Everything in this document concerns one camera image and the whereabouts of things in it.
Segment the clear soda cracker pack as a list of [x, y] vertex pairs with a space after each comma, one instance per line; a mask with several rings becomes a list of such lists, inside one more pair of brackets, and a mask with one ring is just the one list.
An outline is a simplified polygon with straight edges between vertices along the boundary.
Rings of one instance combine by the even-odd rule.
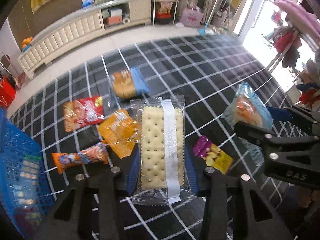
[[138, 127], [140, 171], [133, 203], [172, 205], [194, 199], [185, 169], [183, 95], [133, 100]]

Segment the light blue bread pack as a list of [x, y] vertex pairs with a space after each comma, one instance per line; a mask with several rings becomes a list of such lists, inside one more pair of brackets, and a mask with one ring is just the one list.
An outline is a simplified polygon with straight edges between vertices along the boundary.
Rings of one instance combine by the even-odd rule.
[[272, 129], [273, 119], [267, 107], [248, 83], [241, 83], [231, 102], [222, 114], [222, 118], [233, 127], [244, 122], [263, 129]]

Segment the purple yellow chips bag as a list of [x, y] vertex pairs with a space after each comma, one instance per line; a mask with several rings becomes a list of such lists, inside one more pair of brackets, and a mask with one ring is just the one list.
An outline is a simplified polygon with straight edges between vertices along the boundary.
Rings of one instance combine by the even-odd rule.
[[221, 148], [212, 143], [206, 136], [199, 137], [197, 143], [193, 147], [193, 153], [197, 157], [201, 157], [207, 166], [211, 166], [226, 175], [233, 163], [233, 158], [225, 153]]

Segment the orange sausage stick pack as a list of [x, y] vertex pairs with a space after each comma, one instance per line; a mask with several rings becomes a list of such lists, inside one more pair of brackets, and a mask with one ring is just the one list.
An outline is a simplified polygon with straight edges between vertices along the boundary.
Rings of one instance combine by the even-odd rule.
[[108, 162], [107, 149], [102, 142], [76, 153], [54, 152], [52, 153], [52, 159], [59, 174], [62, 174], [67, 168], [77, 165], [97, 162], [106, 164]]

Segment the orange snack pouch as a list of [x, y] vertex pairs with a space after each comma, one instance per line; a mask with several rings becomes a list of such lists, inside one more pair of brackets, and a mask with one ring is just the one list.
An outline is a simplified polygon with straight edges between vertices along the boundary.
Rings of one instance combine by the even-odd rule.
[[120, 159], [129, 157], [139, 141], [137, 122], [125, 109], [112, 113], [98, 126], [98, 131]]

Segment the blue cartoon bread pack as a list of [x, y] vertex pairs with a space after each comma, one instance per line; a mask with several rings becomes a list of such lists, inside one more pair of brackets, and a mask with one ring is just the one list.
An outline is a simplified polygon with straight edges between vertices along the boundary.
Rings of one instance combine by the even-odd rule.
[[150, 93], [150, 89], [137, 67], [114, 72], [111, 75], [111, 80], [113, 91], [121, 100], [129, 100]]

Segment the green-end cracker pack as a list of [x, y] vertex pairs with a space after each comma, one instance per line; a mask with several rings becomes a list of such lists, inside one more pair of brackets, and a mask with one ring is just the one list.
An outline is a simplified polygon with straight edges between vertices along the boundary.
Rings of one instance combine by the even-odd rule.
[[39, 195], [39, 176], [41, 167], [39, 159], [24, 155], [19, 172], [19, 184], [14, 190], [17, 204], [21, 206], [34, 205]]

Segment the black white grid tablecloth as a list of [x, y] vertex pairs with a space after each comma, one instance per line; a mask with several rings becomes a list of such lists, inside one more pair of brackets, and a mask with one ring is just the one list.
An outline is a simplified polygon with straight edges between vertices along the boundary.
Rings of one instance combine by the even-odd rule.
[[40, 148], [50, 202], [32, 239], [297, 239], [301, 175], [264, 142], [305, 138], [294, 109], [228, 36], [97, 56], [27, 97], [11, 122]]

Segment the pink blanket on rack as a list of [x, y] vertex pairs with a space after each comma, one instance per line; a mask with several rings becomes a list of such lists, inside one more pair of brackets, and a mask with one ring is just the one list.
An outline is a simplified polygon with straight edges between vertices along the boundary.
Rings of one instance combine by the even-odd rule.
[[309, 35], [319, 45], [319, 22], [316, 15], [307, 12], [291, 0], [275, 0], [273, 3], [287, 13], [293, 26], [301, 33]]

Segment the pink gift bag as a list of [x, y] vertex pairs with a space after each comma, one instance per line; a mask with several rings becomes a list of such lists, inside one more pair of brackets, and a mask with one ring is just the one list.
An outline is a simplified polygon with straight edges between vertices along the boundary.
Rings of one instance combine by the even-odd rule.
[[197, 28], [200, 26], [204, 13], [197, 5], [191, 3], [183, 9], [179, 22], [185, 27]]

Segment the red paper bag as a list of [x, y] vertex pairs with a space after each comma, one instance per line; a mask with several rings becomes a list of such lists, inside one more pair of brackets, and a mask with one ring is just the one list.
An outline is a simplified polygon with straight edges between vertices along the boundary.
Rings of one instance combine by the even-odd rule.
[[0, 106], [7, 109], [15, 99], [16, 90], [8, 82], [7, 78], [1, 79], [0, 86]]

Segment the white TV cabinet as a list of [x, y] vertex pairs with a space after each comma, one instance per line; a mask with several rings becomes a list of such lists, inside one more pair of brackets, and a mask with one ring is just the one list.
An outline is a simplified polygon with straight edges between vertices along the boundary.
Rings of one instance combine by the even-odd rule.
[[38, 33], [19, 57], [24, 73], [34, 72], [70, 50], [98, 37], [151, 22], [151, 0], [114, 0], [79, 9]]

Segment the white metal shelf rack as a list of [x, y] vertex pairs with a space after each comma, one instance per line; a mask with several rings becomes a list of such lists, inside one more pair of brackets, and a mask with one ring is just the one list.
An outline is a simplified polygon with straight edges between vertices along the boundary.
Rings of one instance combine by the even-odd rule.
[[156, 24], [175, 24], [179, 0], [151, 0], [151, 22]]

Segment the plate of oranges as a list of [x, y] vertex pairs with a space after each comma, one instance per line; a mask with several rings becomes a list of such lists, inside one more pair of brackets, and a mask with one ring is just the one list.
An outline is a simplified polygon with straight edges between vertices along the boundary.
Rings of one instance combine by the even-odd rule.
[[28, 38], [25, 38], [23, 41], [22, 41], [22, 46], [21, 46], [21, 51], [24, 52], [26, 49], [28, 49], [30, 47], [30, 44], [33, 40], [33, 37], [30, 36]]

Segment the blue tissue box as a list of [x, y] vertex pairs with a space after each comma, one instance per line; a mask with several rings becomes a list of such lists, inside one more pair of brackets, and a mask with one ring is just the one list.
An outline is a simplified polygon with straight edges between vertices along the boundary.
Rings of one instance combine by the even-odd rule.
[[82, 8], [91, 6], [94, 4], [94, 0], [82, 0]]

